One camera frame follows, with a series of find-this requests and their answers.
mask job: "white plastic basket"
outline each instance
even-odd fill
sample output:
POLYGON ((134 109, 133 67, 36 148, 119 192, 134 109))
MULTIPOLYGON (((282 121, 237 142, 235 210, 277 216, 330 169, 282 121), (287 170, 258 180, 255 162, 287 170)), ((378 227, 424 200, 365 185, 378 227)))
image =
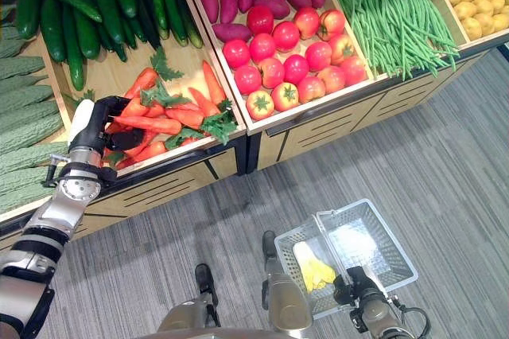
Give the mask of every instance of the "white plastic basket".
MULTIPOLYGON (((305 241, 314 255, 348 282, 346 269, 368 265, 387 291, 418 278, 414 266, 371 201, 363 199, 338 210, 317 212, 298 228, 276 237, 278 256, 286 274, 307 294, 293 246, 305 241)), ((333 298, 334 286, 313 290, 308 302, 314 319, 347 310, 333 298)))

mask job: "gray carpet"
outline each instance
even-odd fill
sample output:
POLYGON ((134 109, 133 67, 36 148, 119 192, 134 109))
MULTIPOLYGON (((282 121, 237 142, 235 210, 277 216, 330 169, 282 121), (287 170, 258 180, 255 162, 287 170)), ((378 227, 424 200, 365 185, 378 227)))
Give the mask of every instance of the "gray carpet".
MULTIPOLYGON (((426 105, 69 244, 41 337, 152 333, 196 294, 203 261, 223 325, 268 329, 262 233, 366 197, 418 269, 398 295, 429 312, 433 338, 507 338, 507 78, 509 64, 493 51, 426 105)), ((359 337, 343 315, 314 327, 319 338, 359 337)))

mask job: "robotic hand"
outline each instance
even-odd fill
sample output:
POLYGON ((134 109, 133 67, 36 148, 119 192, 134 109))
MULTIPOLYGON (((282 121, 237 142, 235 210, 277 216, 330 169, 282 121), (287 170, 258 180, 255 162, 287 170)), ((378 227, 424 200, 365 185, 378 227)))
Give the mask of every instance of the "robotic hand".
POLYGON ((52 155, 44 186, 55 187, 52 198, 26 224, 21 237, 0 258, 0 337, 33 338, 48 314, 53 295, 49 283, 64 245, 72 238, 84 210, 101 188, 116 178, 102 167, 104 148, 127 150, 143 138, 143 130, 106 134, 111 116, 120 115, 128 99, 110 96, 76 109, 68 157, 52 155), (54 178, 58 162, 66 162, 54 178))

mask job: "tomato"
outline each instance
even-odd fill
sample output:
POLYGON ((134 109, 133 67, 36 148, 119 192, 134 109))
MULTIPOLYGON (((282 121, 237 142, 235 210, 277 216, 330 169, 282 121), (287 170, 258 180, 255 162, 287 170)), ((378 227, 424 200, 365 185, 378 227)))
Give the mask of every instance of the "tomato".
POLYGON ((308 61, 298 54, 293 54, 286 58, 283 66, 285 68, 285 82, 293 84, 298 84, 309 72, 308 61))
POLYGON ((273 114, 274 101, 267 91, 259 90, 249 95, 246 108, 253 120, 262 120, 273 114))
POLYGON ((332 37, 341 34, 344 30, 344 24, 347 18, 342 11, 327 10, 320 16, 320 29, 318 37, 324 41, 330 41, 332 37))
POLYGON ((291 83, 281 83, 272 91, 276 111, 283 112, 299 105, 299 92, 291 83))
POLYGON ((325 83, 316 76, 307 76, 301 80, 297 90, 299 91, 299 101, 308 103, 325 95, 325 83))
POLYGON ((272 37, 276 42, 276 49, 282 53, 287 53, 299 43, 299 29, 294 23, 284 21, 274 27, 272 37))
POLYGON ((247 13, 247 27, 253 35, 270 34, 274 28, 274 15, 267 6, 251 7, 247 13))
POLYGON ((285 79, 285 67, 276 58, 265 58, 258 65, 265 88, 274 88, 285 79))
POLYGON ((318 72, 317 77, 324 81, 326 94, 330 94, 344 88, 345 78, 341 67, 328 66, 318 72))
POLYGON ((331 64, 332 48, 327 42, 315 42, 305 50, 309 71, 323 70, 331 64))
POLYGON ((320 28, 320 16, 312 7, 303 7, 295 13, 293 23, 301 32, 301 39, 309 39, 320 28))
POLYGON ((351 56, 341 64, 346 86, 352 86, 367 79, 364 62, 358 56, 351 56))
POLYGON ((270 34, 261 33, 253 38, 249 45, 251 58, 259 63, 265 58, 270 58, 276 53, 276 43, 270 34))
POLYGON ((235 83, 242 95, 249 95, 262 86, 262 75, 256 67, 244 65, 234 74, 235 83))
POLYGON ((228 66, 234 70, 248 64, 249 59, 251 59, 249 47, 247 47, 247 43, 242 39, 226 42, 223 46, 223 54, 226 62, 228 62, 228 66))

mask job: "wooden crate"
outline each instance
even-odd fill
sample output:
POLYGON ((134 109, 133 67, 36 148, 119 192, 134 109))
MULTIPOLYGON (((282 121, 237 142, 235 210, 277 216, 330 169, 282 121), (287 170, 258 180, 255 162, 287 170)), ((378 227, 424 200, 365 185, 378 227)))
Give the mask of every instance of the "wooden crate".
MULTIPOLYGON (((251 117, 249 116, 249 113, 248 113, 248 111, 246 109, 246 99, 247 99, 247 96, 241 95, 239 90, 237 89, 237 86, 235 85, 235 80, 234 80, 234 77, 233 77, 233 73, 230 70, 230 68, 228 67, 228 64, 226 62, 226 58, 224 57, 224 55, 222 53, 223 42, 219 41, 216 38, 216 35, 214 34, 214 31, 212 30, 212 25, 211 25, 210 21, 207 19, 207 16, 206 16, 206 13, 205 13, 205 9, 204 9, 204 7, 203 7, 203 5, 201 3, 201 0, 188 0, 188 3, 189 3, 189 5, 194 4, 197 7, 197 9, 198 9, 198 13, 200 14, 200 19, 204 23, 204 26, 205 26, 205 29, 207 30, 208 36, 211 38, 212 45, 214 46, 216 54, 218 56, 218 59, 219 59, 221 65, 223 67, 224 75, 228 79, 228 83, 231 86, 231 90, 233 92, 233 95, 235 96, 235 99, 237 100, 237 104, 239 105, 239 109, 242 112, 244 120, 246 121, 247 133, 248 134, 255 134, 255 133, 259 132, 259 131, 265 130, 266 128, 269 128, 269 127, 272 127, 274 125, 278 125, 280 123, 283 123, 285 121, 294 119, 299 114, 301 114, 301 113, 303 113, 303 112, 305 112, 307 110, 310 110, 312 108, 318 107, 320 105, 331 103, 332 101, 338 100, 341 97, 344 97, 344 96, 346 96, 348 94, 351 94, 352 92, 358 91, 361 88, 365 88, 366 86, 369 86, 370 84, 373 83, 373 78, 374 78, 373 74, 372 74, 371 70, 369 69, 369 67, 366 64, 368 80, 365 80, 365 81, 363 81, 363 82, 361 82, 359 84, 356 84, 354 86, 345 88, 345 89, 340 90, 338 92, 334 92, 332 94, 324 96, 323 98, 316 99, 316 100, 314 100, 312 102, 309 102, 309 103, 306 103, 306 104, 301 104, 301 105, 299 105, 299 106, 297 106, 297 107, 295 107, 295 108, 293 108, 291 110, 288 110, 288 111, 285 111, 285 112, 275 112, 274 115, 272 115, 271 117, 269 117, 267 119, 260 120, 258 122, 254 121, 253 119, 251 119, 251 117)), ((339 4, 338 0, 326 0, 325 5, 324 5, 324 9, 321 9, 321 10, 318 10, 318 11, 320 13, 321 11, 328 10, 328 9, 341 9, 341 5, 339 4)), ((291 13, 290 13, 290 16, 288 16, 287 20, 293 19, 294 15, 295 15, 295 10, 292 9, 291 13)), ((241 23, 243 25, 246 25, 246 18, 247 18, 247 14, 241 14, 239 12, 239 14, 237 15, 237 18, 234 20, 234 23, 241 23)), ((361 48, 359 46, 359 43, 356 40, 356 37, 355 37, 355 35, 354 35, 353 31, 352 31, 352 28, 350 27, 350 25, 348 23, 345 26, 345 33, 347 33, 352 38, 352 40, 354 41, 354 45, 356 47, 357 55, 359 55, 365 61, 364 54, 363 54, 363 52, 362 52, 362 50, 361 50, 361 48)), ((284 61, 284 59, 286 59, 288 56, 290 56, 290 55, 292 55, 294 53, 300 53, 301 55, 304 55, 305 49, 310 44, 312 44, 313 42, 319 41, 319 40, 320 39, 315 36, 314 38, 309 39, 307 41, 301 41, 299 46, 296 47, 292 52, 284 53, 284 54, 283 53, 277 53, 276 57, 278 57, 281 61, 284 61)))

